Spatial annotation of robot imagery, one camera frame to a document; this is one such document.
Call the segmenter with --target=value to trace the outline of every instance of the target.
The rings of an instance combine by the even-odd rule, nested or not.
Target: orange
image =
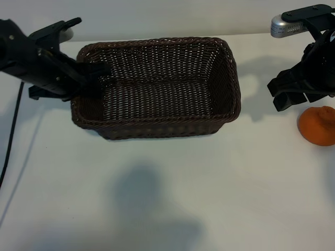
[[[301,114],[298,128],[302,136],[316,145],[335,144],[335,109],[310,107]]]

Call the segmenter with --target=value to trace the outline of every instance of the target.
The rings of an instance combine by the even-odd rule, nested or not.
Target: black clamp
[[[315,43],[309,44],[297,65],[282,71],[267,85],[277,111],[307,101],[314,102],[335,95],[335,35],[334,10],[327,5],[315,5],[282,14],[285,22],[303,22]]]

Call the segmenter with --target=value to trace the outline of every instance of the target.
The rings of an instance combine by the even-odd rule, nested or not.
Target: basket rim
[[[84,46],[77,55],[77,60],[83,62],[86,54],[91,50],[105,50],[112,48],[126,48],[126,47],[145,47],[145,46],[159,46],[159,45],[183,45],[190,43],[201,44],[215,44],[223,48],[229,48],[227,42],[216,37],[173,37],[173,38],[158,38],[158,39],[142,39],[142,40],[128,40],[128,41],[114,41],[114,42],[98,42],[91,43]]]

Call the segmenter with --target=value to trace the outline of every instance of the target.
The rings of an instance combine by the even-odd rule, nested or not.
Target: wicker basket
[[[240,113],[236,63],[219,38],[101,42],[77,60],[111,67],[102,99],[71,102],[74,123],[106,139],[212,134]]]

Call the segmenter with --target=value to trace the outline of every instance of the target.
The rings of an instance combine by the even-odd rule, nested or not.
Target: black cable
[[[0,188],[1,188],[2,182],[4,181],[4,177],[5,177],[8,161],[9,161],[9,156],[10,156],[10,150],[12,149],[12,141],[13,141],[13,136],[14,136],[14,131],[15,131],[15,124],[16,124],[17,114],[19,112],[19,106],[20,106],[20,101],[21,101],[21,96],[22,96],[22,91],[23,91],[23,85],[24,85],[24,82],[21,82],[20,89],[19,89],[19,92],[17,94],[16,106],[15,106],[15,111],[14,111],[14,116],[13,116],[13,121],[12,121],[12,128],[10,129],[10,134],[9,134],[8,147],[7,147],[7,153],[6,153],[4,168],[2,169],[1,176],[0,176]]]

